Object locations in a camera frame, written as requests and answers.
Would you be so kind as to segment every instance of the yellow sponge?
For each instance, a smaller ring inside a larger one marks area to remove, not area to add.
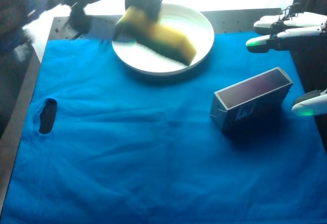
[[[127,9],[117,27],[134,37],[138,43],[187,66],[196,55],[196,49],[186,34],[150,21],[146,13],[136,7]]]

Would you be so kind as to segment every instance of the blue fabric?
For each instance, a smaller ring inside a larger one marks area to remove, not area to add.
[[[327,157],[288,52],[251,54],[254,33],[217,35],[194,79],[151,85],[111,46],[50,41],[3,209],[3,224],[327,223]],[[215,91],[274,67],[294,82],[280,114],[224,135]],[[53,130],[40,135],[47,98]]]

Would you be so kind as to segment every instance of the plate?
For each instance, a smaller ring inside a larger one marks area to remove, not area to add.
[[[163,4],[160,23],[187,34],[197,50],[190,66],[166,58],[138,43],[113,42],[117,56],[129,67],[154,76],[169,76],[196,67],[211,50],[215,32],[208,19],[193,9]]]

